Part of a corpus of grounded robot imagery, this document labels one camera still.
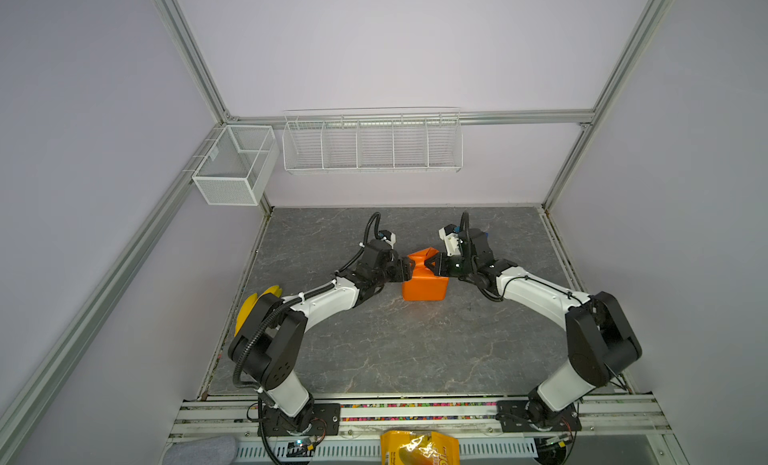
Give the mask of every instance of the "mesh basket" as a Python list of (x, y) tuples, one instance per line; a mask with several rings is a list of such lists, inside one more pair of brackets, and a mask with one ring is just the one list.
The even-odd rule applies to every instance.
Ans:
[(279, 153), (271, 126), (227, 125), (192, 179), (211, 205), (258, 205)]
[(458, 114), (288, 120), (283, 135), (286, 170), (426, 172), (462, 168)]

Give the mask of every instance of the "robotic arm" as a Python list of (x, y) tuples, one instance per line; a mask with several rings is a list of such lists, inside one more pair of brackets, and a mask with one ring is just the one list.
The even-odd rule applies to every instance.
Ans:
[[(236, 387), (253, 387), (288, 431), (306, 433), (313, 419), (312, 395), (293, 371), (304, 332), (326, 318), (350, 310), (378, 294), (390, 281), (410, 280), (413, 260), (393, 249), (395, 234), (379, 231), (379, 212), (366, 225), (360, 250), (325, 285), (299, 295), (265, 293), (235, 331), (227, 355), (236, 366)], [(368, 240), (371, 225), (374, 238)], [(242, 382), (242, 372), (255, 381)]]
[(531, 391), (523, 411), (512, 412), (518, 418), (540, 430), (551, 428), (573, 402), (604, 386), (642, 355), (638, 339), (612, 295), (573, 291), (538, 278), (509, 260), (495, 259), (487, 234), (469, 228), (467, 212), (460, 226), (451, 224), (438, 233), (447, 252), (425, 261), (435, 275), (472, 283), (492, 301), (506, 298), (521, 303), (566, 332), (568, 360)]

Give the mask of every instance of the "wire shelf rack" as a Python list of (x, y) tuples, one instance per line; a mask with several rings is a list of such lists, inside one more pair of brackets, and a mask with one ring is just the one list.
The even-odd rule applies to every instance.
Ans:
[(192, 180), (211, 205), (257, 206), (279, 154), (271, 126), (227, 125)]
[(430, 172), (462, 168), (459, 112), (291, 117), (283, 159), (293, 174)]

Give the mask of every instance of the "orange box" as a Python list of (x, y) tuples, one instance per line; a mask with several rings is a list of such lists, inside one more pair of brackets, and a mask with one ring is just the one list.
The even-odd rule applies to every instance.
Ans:
[(424, 265), (424, 261), (436, 253), (437, 249), (429, 247), (408, 255), (416, 267), (413, 268), (413, 277), (402, 283), (403, 300), (442, 300), (446, 297), (448, 277), (437, 277)]

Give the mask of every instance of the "white wall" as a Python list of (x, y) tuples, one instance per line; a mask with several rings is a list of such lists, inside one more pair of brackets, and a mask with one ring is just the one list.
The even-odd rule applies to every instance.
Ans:
[(48, 409), (17, 465), (157, 463), (193, 400), (261, 225), (192, 190)]
[(0, 0), (0, 412), (212, 126), (151, 0)]
[(236, 116), (591, 108), (648, 0), (179, 0)]
[(483, 125), (462, 130), (464, 166), (458, 172), (294, 176), (285, 171), (281, 156), (266, 194), (274, 206), (291, 207), (542, 203), (579, 126)]
[(677, 0), (554, 206), (692, 465), (764, 463), (768, 0)]

